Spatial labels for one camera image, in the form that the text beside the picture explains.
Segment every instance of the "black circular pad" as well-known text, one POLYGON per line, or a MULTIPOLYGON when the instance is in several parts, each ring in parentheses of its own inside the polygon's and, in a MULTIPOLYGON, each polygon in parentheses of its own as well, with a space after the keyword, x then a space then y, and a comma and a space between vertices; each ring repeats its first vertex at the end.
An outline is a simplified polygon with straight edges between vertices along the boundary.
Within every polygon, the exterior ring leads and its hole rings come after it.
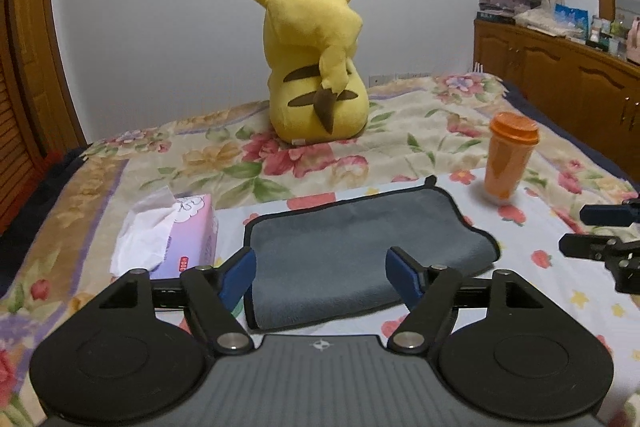
POLYGON ((33 388, 47 412, 83 423, 131 422, 161 412, 200 380, 193 337, 158 320, 60 328, 33 353, 33 388))
POLYGON ((551 422, 593 410, 613 378, 605 347, 582 328, 541 329, 489 320, 462 328, 440 350, 442 376, 500 417, 551 422))

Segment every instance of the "cabinet handle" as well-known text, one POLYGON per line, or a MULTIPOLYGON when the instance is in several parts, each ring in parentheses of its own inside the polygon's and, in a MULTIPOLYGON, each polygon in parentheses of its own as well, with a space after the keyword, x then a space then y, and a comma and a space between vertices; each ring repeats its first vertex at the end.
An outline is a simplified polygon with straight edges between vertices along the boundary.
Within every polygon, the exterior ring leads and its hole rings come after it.
POLYGON ((633 131, 634 126, 636 124, 636 115, 638 114, 638 107, 640 107, 640 102, 636 102, 634 104, 634 114, 631 117, 631 122, 629 123, 629 131, 633 131))
POLYGON ((625 105, 622 106, 622 114, 620 115, 620 125, 625 123, 626 120, 626 106, 629 103, 629 97, 625 98, 625 105))

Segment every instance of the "pikachu tail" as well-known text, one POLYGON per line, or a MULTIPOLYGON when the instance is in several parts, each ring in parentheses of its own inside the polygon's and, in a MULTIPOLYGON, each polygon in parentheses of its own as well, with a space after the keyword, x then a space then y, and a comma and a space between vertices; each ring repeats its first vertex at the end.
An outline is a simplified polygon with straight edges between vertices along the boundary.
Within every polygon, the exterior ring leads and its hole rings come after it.
POLYGON ((314 111, 327 133, 334 131, 334 108, 338 95, 349 82, 347 52, 341 46, 329 46, 320 55, 322 83, 314 96, 314 111))

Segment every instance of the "floral bedspread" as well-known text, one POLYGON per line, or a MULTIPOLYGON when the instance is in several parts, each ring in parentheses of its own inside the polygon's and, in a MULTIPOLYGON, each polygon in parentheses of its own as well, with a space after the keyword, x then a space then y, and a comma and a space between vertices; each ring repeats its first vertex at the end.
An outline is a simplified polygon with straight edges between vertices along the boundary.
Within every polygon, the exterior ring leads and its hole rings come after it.
MULTIPOLYGON (((217 208, 230 208, 429 174, 470 181, 469 170, 486 163, 489 119, 513 110, 503 93, 498 78, 475 73, 376 87, 360 137, 297 148, 274 135, 264 102, 96 142, 0 301, 0 427, 44 418, 28 380, 31 353, 110 283, 116 236, 130 206, 144 195, 168 185, 176 195, 208 192, 217 208)), ((640 239, 637 229, 580 222, 584 204, 620 203, 636 193, 567 140, 545 127, 541 133, 524 178, 527 190, 576 232, 640 239)), ((595 305, 597 290, 585 298, 595 305)), ((619 308, 602 313, 640 320, 640 296, 621 299, 619 308)), ((640 364, 640 345, 620 362, 640 364)), ((638 402, 636 394, 612 422, 640 425, 638 402)))

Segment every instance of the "orange lid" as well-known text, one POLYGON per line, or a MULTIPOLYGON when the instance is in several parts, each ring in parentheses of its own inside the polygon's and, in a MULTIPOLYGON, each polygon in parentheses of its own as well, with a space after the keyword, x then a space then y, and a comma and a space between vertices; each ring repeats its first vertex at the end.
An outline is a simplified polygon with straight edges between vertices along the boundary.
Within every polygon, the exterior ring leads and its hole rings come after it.
POLYGON ((516 143, 536 145, 540 142, 538 124, 534 120, 514 112, 496 113, 491 119, 489 129, 494 134, 516 143))

